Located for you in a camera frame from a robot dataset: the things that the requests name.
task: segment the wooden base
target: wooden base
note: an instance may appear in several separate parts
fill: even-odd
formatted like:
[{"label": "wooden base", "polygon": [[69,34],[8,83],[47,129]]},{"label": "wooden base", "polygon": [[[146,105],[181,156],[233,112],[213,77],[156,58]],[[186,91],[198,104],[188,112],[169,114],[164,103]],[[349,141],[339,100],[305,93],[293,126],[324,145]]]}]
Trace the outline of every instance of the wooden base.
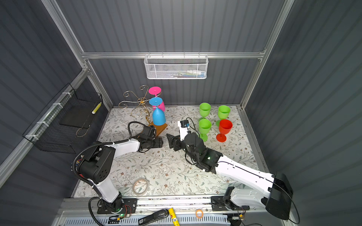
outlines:
[{"label": "wooden base", "polygon": [[153,124],[153,121],[151,122],[150,125],[153,125],[156,128],[156,137],[158,135],[160,135],[162,133],[162,131],[165,130],[166,127],[168,126],[166,123],[163,125],[155,125],[155,124]]}]

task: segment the table surface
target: table surface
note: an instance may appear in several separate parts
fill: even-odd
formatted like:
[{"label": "table surface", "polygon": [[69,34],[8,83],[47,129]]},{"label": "table surface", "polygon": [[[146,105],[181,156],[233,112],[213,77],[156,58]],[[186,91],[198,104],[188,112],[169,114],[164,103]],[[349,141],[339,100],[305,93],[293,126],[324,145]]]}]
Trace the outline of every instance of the table surface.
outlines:
[{"label": "table surface", "polygon": [[[218,107],[211,107],[210,114],[206,118],[212,122],[212,128],[208,133],[209,138],[205,145],[239,163],[258,170],[236,106],[230,106],[230,108],[228,120],[233,123],[233,128],[226,135],[226,142],[220,143],[216,140],[219,130],[215,125],[219,119]],[[113,108],[99,141],[109,142],[127,138],[129,136],[127,124],[130,121],[147,123],[143,115],[139,118],[132,117],[130,115],[132,110],[133,108]],[[228,186],[250,189],[231,178],[203,172],[186,162],[185,153],[182,150],[175,152],[169,148],[166,134],[179,135],[177,121],[190,117],[198,130],[198,119],[201,117],[199,107],[166,107],[165,115],[168,127],[160,135],[164,142],[162,148],[150,149],[146,153],[128,153],[113,160],[109,175],[123,196],[135,196],[132,185],[138,178],[146,178],[149,182],[145,196],[224,194]],[[142,130],[142,126],[133,124],[131,129],[132,134],[135,135]],[[94,196],[96,196],[95,191],[84,182],[80,182],[74,194],[74,197]]]}]

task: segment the metal rail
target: metal rail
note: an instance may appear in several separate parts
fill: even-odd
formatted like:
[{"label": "metal rail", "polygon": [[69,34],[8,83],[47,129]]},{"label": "metal rail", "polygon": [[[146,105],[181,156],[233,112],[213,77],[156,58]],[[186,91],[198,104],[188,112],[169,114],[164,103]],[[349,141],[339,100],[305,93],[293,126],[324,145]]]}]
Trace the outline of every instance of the metal rail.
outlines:
[{"label": "metal rail", "polygon": [[92,74],[88,78],[91,81],[96,92],[102,94],[104,105],[106,106],[108,111],[110,111],[110,109],[113,107],[112,101],[109,98],[106,90],[104,89],[101,81],[99,80],[97,74],[93,70],[90,63],[85,59],[83,59],[83,57],[81,56],[83,48],[81,47],[77,37],[72,31],[69,23],[67,22],[67,19],[62,13],[56,0],[42,0],[42,3],[45,6],[48,13],[50,14],[50,16],[52,17],[54,23],[58,27],[64,39],[68,43],[70,49],[72,50],[74,56],[77,58],[79,64],[82,66],[82,68],[90,69]]},{"label": "metal rail", "polygon": [[245,91],[245,95],[243,96],[243,99],[240,102],[240,105],[243,109],[245,109],[246,105],[248,104],[250,96],[255,88],[256,82],[258,81],[261,73],[263,72],[265,63],[267,62],[267,60],[270,56],[270,53],[272,52],[272,49],[275,45],[275,42],[277,41],[279,33],[282,30],[284,22],[287,19],[287,16],[290,12],[290,9],[292,8],[293,3],[294,3],[294,0],[285,0],[284,1],[281,12],[279,13],[278,19],[270,34],[270,38],[265,46],[264,57],[263,57],[263,59],[260,60],[260,63],[258,64],[256,70],[254,71],[254,74],[249,82],[247,90]]},{"label": "metal rail", "polygon": [[262,59],[263,52],[84,52],[84,59],[143,59],[152,58],[199,58],[209,59]]}]

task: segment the black wire basket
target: black wire basket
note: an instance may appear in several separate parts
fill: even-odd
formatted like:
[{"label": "black wire basket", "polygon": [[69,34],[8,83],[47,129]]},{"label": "black wire basket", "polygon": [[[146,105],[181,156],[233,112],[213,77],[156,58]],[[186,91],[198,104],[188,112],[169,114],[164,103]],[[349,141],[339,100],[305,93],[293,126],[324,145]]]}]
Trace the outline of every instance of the black wire basket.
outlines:
[{"label": "black wire basket", "polygon": [[41,151],[75,154],[96,139],[91,127],[103,104],[102,95],[73,88],[64,94],[41,121],[35,120],[23,133]]}]

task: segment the gray corrugated wall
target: gray corrugated wall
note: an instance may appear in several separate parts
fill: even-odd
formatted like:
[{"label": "gray corrugated wall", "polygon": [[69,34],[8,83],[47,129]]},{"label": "gray corrugated wall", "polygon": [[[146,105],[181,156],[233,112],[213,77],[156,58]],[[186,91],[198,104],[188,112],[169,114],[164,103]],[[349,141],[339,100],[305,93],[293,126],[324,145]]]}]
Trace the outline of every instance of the gray corrugated wall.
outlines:
[{"label": "gray corrugated wall", "polygon": [[81,67],[39,1],[0,1],[0,163]]},{"label": "gray corrugated wall", "polygon": [[[0,1],[0,163],[80,71],[41,1]],[[86,79],[81,88],[93,87]],[[98,132],[106,113],[102,117]],[[73,158],[33,147],[0,188],[0,225],[50,225],[76,184]]]},{"label": "gray corrugated wall", "polygon": [[206,79],[197,80],[149,80],[141,59],[91,59],[102,85],[106,87],[112,102],[137,101],[123,93],[132,90],[138,97],[144,96],[141,85],[159,86],[166,105],[240,104],[257,59],[210,59]]},{"label": "gray corrugated wall", "polygon": [[58,0],[85,52],[257,52],[282,0]]},{"label": "gray corrugated wall", "polygon": [[[263,51],[283,0],[57,1],[85,52]],[[149,80],[142,60],[90,60],[114,105],[160,86],[165,104],[240,103],[256,59],[210,59],[205,80]]]},{"label": "gray corrugated wall", "polygon": [[[88,79],[78,89],[95,91]],[[97,137],[107,113],[102,105],[88,135]],[[43,152],[33,147],[0,188],[0,225],[51,225],[63,199],[71,196],[77,183],[70,169],[74,158],[75,154]]]},{"label": "gray corrugated wall", "polygon": [[301,225],[361,225],[362,1],[295,2],[246,112]]}]

